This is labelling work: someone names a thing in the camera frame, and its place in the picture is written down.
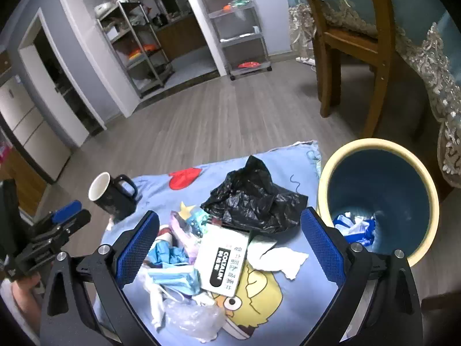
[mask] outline black plastic bag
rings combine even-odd
[[[275,185],[264,163],[250,156],[242,169],[227,173],[201,208],[240,230],[278,233],[298,226],[307,196]]]

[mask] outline cartoon duck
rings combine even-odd
[[[283,296],[271,272],[254,270],[245,261],[235,296],[213,294],[213,298],[227,316],[223,329],[238,340],[247,340],[277,310]]]

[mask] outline wooden chair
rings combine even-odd
[[[346,29],[332,27],[322,14],[320,0],[307,0],[317,27],[313,41],[320,114],[327,117],[330,105],[340,101],[340,51],[360,59],[373,67],[374,93],[362,137],[371,137],[379,121],[390,75],[391,59],[395,50],[394,12],[391,0],[373,0],[377,40]]]

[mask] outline yellow star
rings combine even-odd
[[[178,212],[178,214],[181,216],[183,220],[187,220],[190,216],[192,208],[195,206],[186,206],[183,202],[181,202],[181,210]]]

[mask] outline black label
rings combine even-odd
[[[213,271],[211,271],[210,284],[214,287],[220,287],[223,283],[224,273],[227,262],[229,261],[230,249],[218,248],[218,253],[214,259]]]

